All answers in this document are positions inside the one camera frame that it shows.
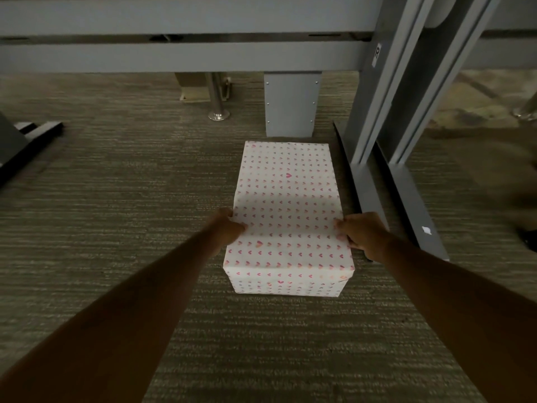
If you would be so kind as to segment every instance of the label with letter r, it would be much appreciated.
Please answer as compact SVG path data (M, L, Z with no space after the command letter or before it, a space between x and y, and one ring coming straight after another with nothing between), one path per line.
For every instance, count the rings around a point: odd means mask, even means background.
M375 49L375 55L373 56L373 62L372 62L372 66L375 67L376 65L376 61L377 59L379 58L379 54L380 54L380 48L382 47L382 45L380 44L377 44L376 46L376 49Z

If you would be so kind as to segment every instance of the person's right arm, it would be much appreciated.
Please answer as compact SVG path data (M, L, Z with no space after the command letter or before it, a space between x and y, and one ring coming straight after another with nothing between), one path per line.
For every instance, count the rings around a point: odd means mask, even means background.
M376 213L336 227L385 265L485 399L537 401L535 302L400 240Z

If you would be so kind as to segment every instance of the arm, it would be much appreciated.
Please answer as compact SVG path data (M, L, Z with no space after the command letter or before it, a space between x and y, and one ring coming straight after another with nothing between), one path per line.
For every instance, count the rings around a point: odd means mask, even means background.
M60 326L0 378L0 401L141 401L201 268L245 229L230 213Z
M336 227L385 265L485 399L535 401L536 303L398 239L375 213Z

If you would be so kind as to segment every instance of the gift box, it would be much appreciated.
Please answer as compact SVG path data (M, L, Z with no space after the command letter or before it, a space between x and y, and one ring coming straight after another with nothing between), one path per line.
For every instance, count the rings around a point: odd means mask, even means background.
M247 141L234 201L246 232L226 249L237 293L338 297L352 277L328 144Z

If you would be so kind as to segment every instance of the silver pole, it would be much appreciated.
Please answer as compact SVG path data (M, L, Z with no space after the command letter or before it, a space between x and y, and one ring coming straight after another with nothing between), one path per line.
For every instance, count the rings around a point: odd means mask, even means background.
M229 112L224 109L222 104L222 95L220 94L220 77L216 72L206 72L205 79L209 88L209 96L211 97L211 108L209 118L211 120L225 120L229 117Z
M537 120L537 92L530 97L524 106L513 110L513 115L522 121Z

